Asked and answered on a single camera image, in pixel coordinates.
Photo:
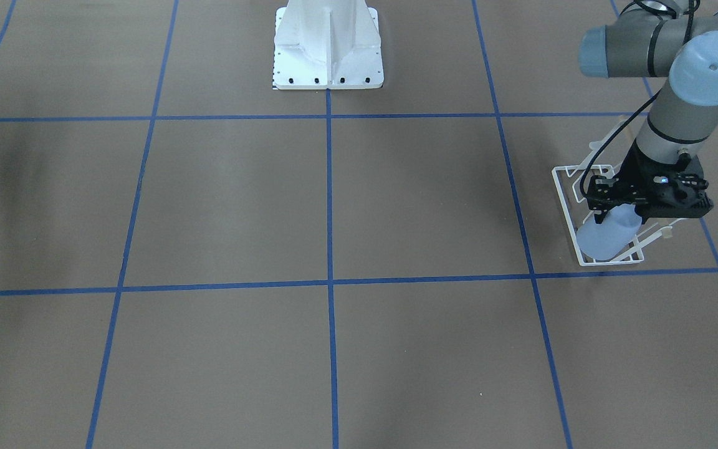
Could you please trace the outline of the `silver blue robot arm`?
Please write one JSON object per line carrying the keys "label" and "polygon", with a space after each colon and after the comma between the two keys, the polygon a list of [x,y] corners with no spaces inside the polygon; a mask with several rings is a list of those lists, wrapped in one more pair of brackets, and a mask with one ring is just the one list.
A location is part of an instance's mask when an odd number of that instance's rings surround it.
{"label": "silver blue robot arm", "polygon": [[698,218],[713,207],[699,153],[718,126],[718,11],[695,18],[695,7],[633,1],[615,23],[582,37],[582,74],[666,79],[615,176],[582,176],[596,224],[621,205],[641,221]]}

